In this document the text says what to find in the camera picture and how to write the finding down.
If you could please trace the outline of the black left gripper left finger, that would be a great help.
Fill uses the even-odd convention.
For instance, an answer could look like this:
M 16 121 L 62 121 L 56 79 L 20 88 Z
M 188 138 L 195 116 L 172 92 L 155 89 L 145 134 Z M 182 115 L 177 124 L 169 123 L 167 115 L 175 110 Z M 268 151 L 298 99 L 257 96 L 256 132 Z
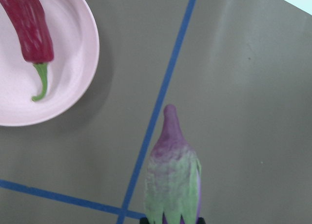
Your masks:
M 148 224 L 148 219 L 146 217 L 140 218 L 140 224 Z

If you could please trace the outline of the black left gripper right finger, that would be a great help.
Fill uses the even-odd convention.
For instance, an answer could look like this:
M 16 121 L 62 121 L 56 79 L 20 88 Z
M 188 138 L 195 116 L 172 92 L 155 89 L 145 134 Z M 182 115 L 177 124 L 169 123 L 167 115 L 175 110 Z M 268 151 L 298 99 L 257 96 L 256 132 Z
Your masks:
M 197 220 L 197 224 L 206 224 L 206 222 L 205 222 L 204 218 L 199 217 Z

